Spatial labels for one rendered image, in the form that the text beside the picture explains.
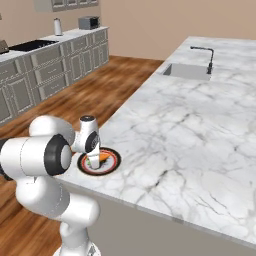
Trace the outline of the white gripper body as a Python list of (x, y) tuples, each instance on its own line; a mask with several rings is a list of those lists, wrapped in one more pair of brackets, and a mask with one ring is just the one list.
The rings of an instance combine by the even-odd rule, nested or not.
[(100, 167), (100, 154), (88, 153), (87, 157), (89, 158), (92, 169), (98, 169)]

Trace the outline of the round black red-ringed plate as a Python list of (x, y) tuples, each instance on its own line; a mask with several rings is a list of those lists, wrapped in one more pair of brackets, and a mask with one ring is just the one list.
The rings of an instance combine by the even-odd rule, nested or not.
[(101, 147), (100, 153), (109, 153), (111, 156), (106, 161), (100, 162), (100, 167), (98, 169), (92, 169), (87, 154), (83, 153), (77, 160), (77, 167), (79, 170), (91, 176), (102, 176), (110, 174), (120, 166), (121, 156), (114, 149)]

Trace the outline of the grey base cupboard run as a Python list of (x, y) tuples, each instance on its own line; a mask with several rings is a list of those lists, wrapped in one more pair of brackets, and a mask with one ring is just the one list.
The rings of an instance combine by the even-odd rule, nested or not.
[(109, 61), (108, 29), (73, 29), (40, 40), (57, 44), (0, 54), (0, 127)]

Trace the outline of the grey recessed sink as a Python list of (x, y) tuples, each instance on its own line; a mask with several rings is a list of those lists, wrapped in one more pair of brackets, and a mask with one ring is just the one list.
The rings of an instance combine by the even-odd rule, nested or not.
[(205, 66), (171, 63), (163, 72), (166, 76), (179, 77), (192, 80), (209, 81), (211, 75)]

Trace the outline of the black hob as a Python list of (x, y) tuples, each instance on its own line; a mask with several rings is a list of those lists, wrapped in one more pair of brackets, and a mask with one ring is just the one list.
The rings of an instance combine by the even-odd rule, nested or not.
[(18, 45), (14, 45), (10, 47), (10, 50), (13, 51), (21, 51), (21, 52), (30, 52), (36, 49), (41, 49), (45, 48), (50, 45), (55, 45), (57, 44), (57, 41), (53, 40), (33, 40), (33, 41), (28, 41), (25, 43), (21, 43)]

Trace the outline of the white jug kettle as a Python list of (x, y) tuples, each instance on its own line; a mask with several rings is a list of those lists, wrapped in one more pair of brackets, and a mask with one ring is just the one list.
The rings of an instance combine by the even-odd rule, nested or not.
[(62, 27), (61, 27), (61, 21), (60, 21), (59, 18), (54, 19), (54, 33), (55, 33), (55, 36), (62, 36), (63, 35)]

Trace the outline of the small grey countertop oven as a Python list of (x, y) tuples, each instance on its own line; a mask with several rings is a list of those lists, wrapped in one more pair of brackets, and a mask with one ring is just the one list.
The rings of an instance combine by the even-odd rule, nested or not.
[(84, 16), (78, 19), (78, 27), (83, 30), (92, 30), (100, 26), (99, 16)]

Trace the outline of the black sink tap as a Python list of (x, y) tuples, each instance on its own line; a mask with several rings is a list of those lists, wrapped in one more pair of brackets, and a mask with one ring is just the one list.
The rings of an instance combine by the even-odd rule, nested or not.
[(208, 75), (212, 74), (212, 69), (213, 69), (213, 57), (214, 57), (214, 49), (209, 48), (209, 47), (198, 47), (198, 46), (190, 46), (190, 49), (192, 50), (204, 50), (204, 51), (210, 51), (211, 52), (211, 57), (210, 61), (207, 67), (207, 73)]

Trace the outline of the grey wall cupboards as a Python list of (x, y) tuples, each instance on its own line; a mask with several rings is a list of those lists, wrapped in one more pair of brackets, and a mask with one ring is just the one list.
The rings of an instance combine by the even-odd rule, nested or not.
[(38, 12), (60, 12), (99, 5), (99, 0), (33, 0)]

